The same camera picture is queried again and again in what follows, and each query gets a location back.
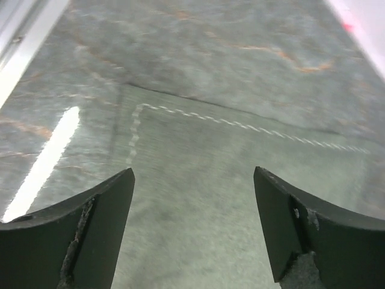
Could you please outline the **grey cloth napkin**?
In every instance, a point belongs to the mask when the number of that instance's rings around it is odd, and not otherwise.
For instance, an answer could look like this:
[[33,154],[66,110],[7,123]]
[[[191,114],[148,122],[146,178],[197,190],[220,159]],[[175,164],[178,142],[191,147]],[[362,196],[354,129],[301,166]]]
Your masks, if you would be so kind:
[[125,85],[117,158],[135,174],[114,288],[276,288],[254,194],[264,167],[358,211],[381,148]]

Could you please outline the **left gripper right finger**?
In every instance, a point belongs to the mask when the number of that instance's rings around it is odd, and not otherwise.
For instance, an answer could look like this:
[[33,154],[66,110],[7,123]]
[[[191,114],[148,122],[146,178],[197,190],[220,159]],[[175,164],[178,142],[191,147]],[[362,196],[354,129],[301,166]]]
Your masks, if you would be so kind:
[[253,179],[274,282],[310,254],[325,288],[384,288],[384,220],[331,204],[262,167]]

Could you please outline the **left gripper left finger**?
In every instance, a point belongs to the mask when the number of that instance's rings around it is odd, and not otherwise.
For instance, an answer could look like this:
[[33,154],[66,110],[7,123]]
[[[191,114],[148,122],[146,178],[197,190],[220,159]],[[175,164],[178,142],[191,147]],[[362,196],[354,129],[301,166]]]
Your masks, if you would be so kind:
[[1,224],[1,288],[111,288],[134,184],[128,168]]

